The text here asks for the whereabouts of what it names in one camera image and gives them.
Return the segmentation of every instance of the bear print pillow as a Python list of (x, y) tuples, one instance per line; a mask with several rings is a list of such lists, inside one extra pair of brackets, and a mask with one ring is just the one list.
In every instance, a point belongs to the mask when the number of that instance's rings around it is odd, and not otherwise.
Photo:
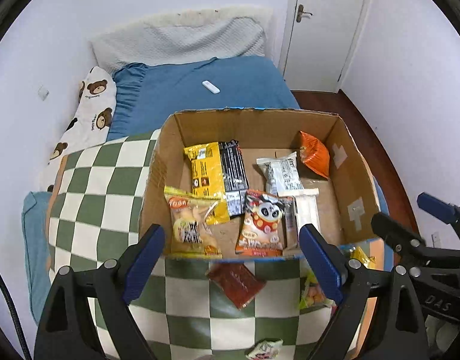
[(115, 111), (117, 87), (110, 74), (95, 66), (80, 83), (78, 108), (49, 157), (40, 189), (52, 191), (62, 156), (104, 143)]

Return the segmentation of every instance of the cardboard box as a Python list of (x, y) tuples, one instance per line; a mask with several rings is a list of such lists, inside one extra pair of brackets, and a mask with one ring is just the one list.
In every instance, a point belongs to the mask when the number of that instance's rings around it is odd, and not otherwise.
[[(258, 157), (281, 157), (299, 149), (299, 131), (320, 139), (330, 151), (330, 179), (323, 180), (300, 163), (305, 188), (319, 188), (320, 229), (327, 242), (342, 245), (374, 238), (370, 221), (380, 211), (373, 177), (343, 120), (335, 114), (290, 109), (223, 109), (182, 111), (171, 115), (161, 129), (150, 162), (147, 190), (140, 217), (140, 235), (152, 223), (166, 231), (164, 255), (169, 253), (172, 222), (165, 185), (191, 191), (190, 161), (184, 147), (238, 140), (250, 188), (264, 191)], [(212, 226), (225, 260), (255, 259), (235, 254), (243, 217)], [(285, 250), (284, 258), (300, 255)]]

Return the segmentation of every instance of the door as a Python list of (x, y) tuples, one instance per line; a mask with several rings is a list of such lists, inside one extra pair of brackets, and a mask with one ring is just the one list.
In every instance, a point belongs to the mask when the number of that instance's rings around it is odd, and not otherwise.
[(297, 0), (284, 78), (293, 91), (336, 92), (363, 0)]

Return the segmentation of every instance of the white remote control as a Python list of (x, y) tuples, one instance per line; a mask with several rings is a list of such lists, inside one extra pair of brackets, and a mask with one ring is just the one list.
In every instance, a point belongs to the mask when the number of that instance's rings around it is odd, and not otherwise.
[(220, 89), (218, 89), (215, 85), (213, 85), (210, 81), (204, 81), (203, 86), (207, 88), (212, 93), (220, 93)]

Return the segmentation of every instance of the green and white checkered quilt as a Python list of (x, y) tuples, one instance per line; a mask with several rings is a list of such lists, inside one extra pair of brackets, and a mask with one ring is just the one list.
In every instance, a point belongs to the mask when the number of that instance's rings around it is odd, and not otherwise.
[[(61, 266), (93, 269), (138, 241), (138, 220), (158, 131), (68, 155), (49, 221), (51, 279)], [(237, 310), (205, 277), (212, 262), (160, 258), (129, 309), (159, 360), (245, 359), (262, 339), (283, 339), (279, 360), (303, 360), (330, 319), (330, 309), (299, 310), (305, 259), (248, 262), (267, 285)], [(98, 302), (90, 309), (105, 352), (118, 357)]]

